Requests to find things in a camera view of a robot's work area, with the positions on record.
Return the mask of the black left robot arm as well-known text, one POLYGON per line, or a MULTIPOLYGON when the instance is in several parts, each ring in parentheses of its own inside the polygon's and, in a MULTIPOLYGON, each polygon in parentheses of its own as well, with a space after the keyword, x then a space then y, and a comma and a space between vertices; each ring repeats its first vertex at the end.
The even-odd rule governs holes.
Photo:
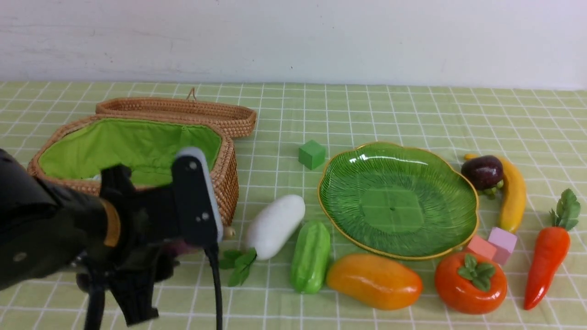
POLYGON ((89 297, 86 330, 101 328, 107 292, 127 326, 158 318, 155 284, 177 265, 160 228, 172 214, 168 191, 137 190, 116 165, 93 196, 30 175, 5 150, 0 158, 1 289, 69 271, 89 297))

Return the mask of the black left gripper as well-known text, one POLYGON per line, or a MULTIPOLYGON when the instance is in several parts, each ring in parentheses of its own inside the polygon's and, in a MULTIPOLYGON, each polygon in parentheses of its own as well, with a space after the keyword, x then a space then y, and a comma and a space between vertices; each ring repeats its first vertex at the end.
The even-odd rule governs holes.
POLYGON ((73 188, 100 203, 84 218, 88 246, 73 261, 78 285, 89 295, 84 325, 101 326, 107 292, 127 326, 158 318, 155 284, 170 278, 177 265, 175 254, 167 251, 178 233, 167 222, 170 188, 136 189, 123 165, 103 170, 99 181, 75 180, 73 188))

